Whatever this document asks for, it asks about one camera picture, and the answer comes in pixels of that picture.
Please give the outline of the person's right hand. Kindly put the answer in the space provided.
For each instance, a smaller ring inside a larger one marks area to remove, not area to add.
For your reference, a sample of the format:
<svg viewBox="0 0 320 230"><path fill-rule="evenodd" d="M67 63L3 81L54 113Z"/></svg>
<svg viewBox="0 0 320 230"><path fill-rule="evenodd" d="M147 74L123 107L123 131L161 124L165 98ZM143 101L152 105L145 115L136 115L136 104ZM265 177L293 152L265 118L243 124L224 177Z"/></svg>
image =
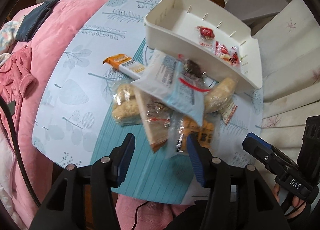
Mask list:
<svg viewBox="0 0 320 230"><path fill-rule="evenodd" d="M281 186L276 183L273 187L273 195L280 205L283 205L285 202L285 200L280 201L280 198L282 198L284 194L287 194L286 197L289 197L290 193L287 193L285 189L282 189ZM288 213L286 212L287 210L285 210L285 217L287 219L292 219L294 217L299 216L299 214L302 214L302 212L308 206L308 204L304 200L300 199L297 196L293 196L292 201L290 201L289 204L289 207L292 207L292 210Z"/></svg>

